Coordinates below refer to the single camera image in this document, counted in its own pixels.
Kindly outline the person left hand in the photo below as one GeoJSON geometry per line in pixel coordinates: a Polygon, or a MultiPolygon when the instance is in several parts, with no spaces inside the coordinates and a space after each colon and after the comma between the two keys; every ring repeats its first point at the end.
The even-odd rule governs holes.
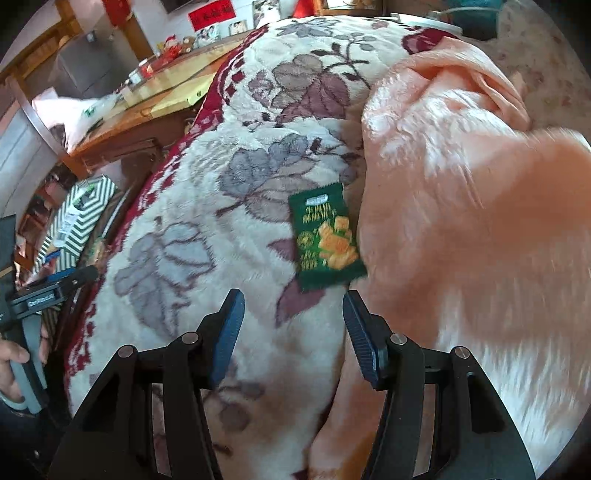
{"type": "MultiPolygon", "coordinates": [[[[38,356],[41,363],[47,363],[50,352],[49,334],[46,327],[41,324],[40,343],[38,356]]],[[[30,354],[18,344],[1,338],[0,341],[0,388],[1,393],[10,401],[21,403],[23,396],[18,382],[15,380],[10,362],[24,364],[30,360],[30,354]]]]}

